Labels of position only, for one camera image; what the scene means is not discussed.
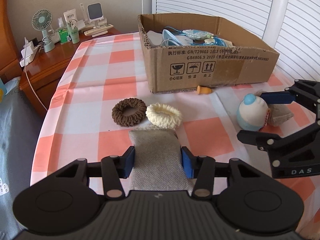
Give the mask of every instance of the fan grille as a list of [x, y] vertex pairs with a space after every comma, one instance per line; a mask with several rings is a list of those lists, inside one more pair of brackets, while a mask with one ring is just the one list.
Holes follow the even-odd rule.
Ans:
[[37, 31], [42, 31], [49, 27], [52, 21], [52, 14], [46, 9], [37, 11], [32, 18], [32, 26]]

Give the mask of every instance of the blue and white figurine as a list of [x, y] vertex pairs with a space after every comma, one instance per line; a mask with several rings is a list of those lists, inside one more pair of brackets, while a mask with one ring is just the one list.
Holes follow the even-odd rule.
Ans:
[[243, 130], [258, 131], [266, 121], [267, 103], [254, 94], [247, 94], [239, 105], [237, 121]]

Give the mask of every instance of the cardboard box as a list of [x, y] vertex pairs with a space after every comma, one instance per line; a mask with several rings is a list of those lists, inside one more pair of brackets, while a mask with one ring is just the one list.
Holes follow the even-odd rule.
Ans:
[[[151, 48], [147, 32], [196, 29], [214, 33], [235, 47], [167, 46]], [[194, 90], [198, 85], [267, 82], [279, 53], [260, 38], [222, 17], [165, 13], [138, 16], [138, 27], [150, 91]]]

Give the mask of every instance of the beige wall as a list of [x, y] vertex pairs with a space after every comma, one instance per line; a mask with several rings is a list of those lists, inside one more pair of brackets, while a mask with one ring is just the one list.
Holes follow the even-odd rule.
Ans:
[[31, 19], [40, 9], [51, 11], [52, 26], [58, 27], [58, 18], [63, 17], [67, 10], [76, 9], [77, 18], [83, 19], [80, 3], [86, 7], [99, 2], [102, 5], [104, 17], [123, 33], [135, 32], [137, 16], [141, 13], [141, 0], [8, 0], [8, 16], [12, 32], [18, 48], [22, 48], [24, 37], [31, 40], [42, 39], [41, 31], [36, 31], [31, 25]]

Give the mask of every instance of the wooden nightstand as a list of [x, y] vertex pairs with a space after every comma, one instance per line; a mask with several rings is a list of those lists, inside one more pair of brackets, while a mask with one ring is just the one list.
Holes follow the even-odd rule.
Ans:
[[[108, 33], [101, 35], [100, 37], [111, 36], [121, 34], [115, 28], [109, 29]], [[68, 42], [61, 45], [56, 43], [56, 47], [47, 53], [43, 50], [37, 52], [35, 59], [31, 62], [25, 69], [28, 71], [28, 77], [30, 82], [38, 94], [41, 101], [44, 103], [46, 108], [49, 108], [51, 98], [55, 93], [58, 83], [66, 70], [69, 62], [71, 61], [73, 55], [75, 54], [77, 48], [81, 42], [91, 40], [92, 37], [85, 36], [80, 33], [80, 42], [73, 44]], [[23, 70], [20, 85], [20, 90], [23, 90], [27, 98], [35, 108], [35, 110], [41, 115], [46, 115], [46, 110], [40, 104], [32, 89], [28, 83], [26, 77], [26, 70]]]

